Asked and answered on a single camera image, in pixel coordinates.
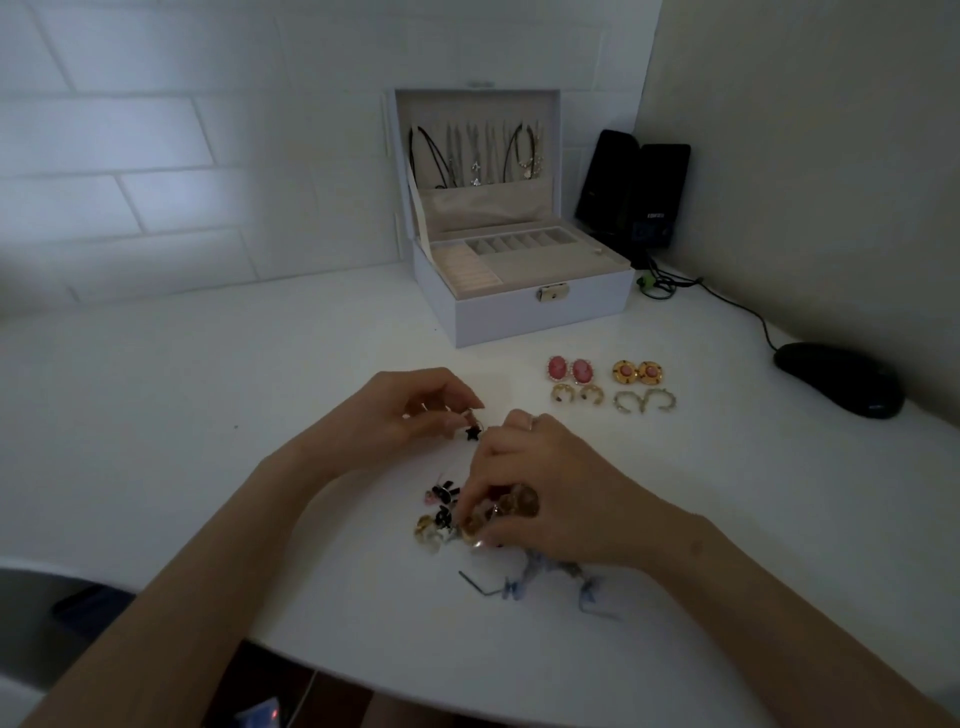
jewelry box lid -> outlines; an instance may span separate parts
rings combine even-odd
[[[560,216],[560,91],[397,89],[388,106],[410,240],[419,216],[429,239]]]

hand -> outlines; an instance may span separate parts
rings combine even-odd
[[[679,508],[641,488],[550,415],[522,410],[490,427],[473,456],[460,494],[458,523],[494,486],[523,483],[537,491],[534,518],[494,519],[479,533],[484,546],[533,548],[557,561],[643,567],[658,534]]]
[[[284,447],[333,478],[377,465],[411,440],[450,438],[474,425],[469,410],[481,407],[448,369],[380,372]]]

finger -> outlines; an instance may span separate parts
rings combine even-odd
[[[467,482],[460,491],[460,501],[454,511],[454,520],[462,523],[485,497],[490,488],[497,485],[530,483],[534,469],[532,458],[522,453],[495,455],[482,462],[474,460]]]
[[[413,398],[403,407],[404,414],[410,415],[410,417],[421,415],[424,411],[426,411],[426,404],[423,403],[422,397]]]
[[[549,433],[549,432],[555,432],[558,430],[561,430],[563,432],[569,431],[566,429],[564,424],[553,415],[547,415],[547,414],[537,415],[537,417],[534,418],[534,420],[535,420],[534,421],[535,432]]]
[[[522,409],[512,409],[507,419],[503,421],[503,426],[531,430],[534,428],[534,416]]]
[[[473,454],[474,463],[490,455],[502,455],[508,452],[524,452],[536,442],[532,432],[513,427],[488,427],[480,438],[480,445]]]
[[[423,404],[427,409],[433,410],[434,412],[446,411],[446,402],[444,401],[443,392],[432,392],[426,395],[423,398]]]
[[[476,546],[520,546],[540,548],[541,523],[537,519],[502,516],[493,519],[477,534]]]
[[[443,393],[444,402],[448,405],[456,404],[455,408],[463,411],[468,407],[482,408],[480,398],[473,390],[455,376],[446,367],[438,369],[419,369],[414,372],[399,372],[401,386],[405,389],[407,399],[416,396],[425,397],[433,393]]]
[[[403,421],[407,436],[410,439],[419,437],[449,436],[454,430],[467,426],[467,418],[456,412],[420,412],[419,415]]]

jewelry box latch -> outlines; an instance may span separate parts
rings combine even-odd
[[[541,303],[547,303],[549,301],[561,301],[566,298],[566,294],[570,292],[569,283],[551,283],[550,285],[544,285],[539,291],[537,291],[537,300]]]

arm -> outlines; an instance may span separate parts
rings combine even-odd
[[[494,520],[481,543],[645,570],[720,645],[780,725],[957,725],[707,519],[644,490],[549,415],[515,410],[488,429],[459,522],[491,486],[518,482],[537,491],[540,511]]]
[[[458,413],[482,406],[448,370],[375,376],[256,467],[25,728],[199,726],[313,496],[414,438],[451,435],[468,424]]]

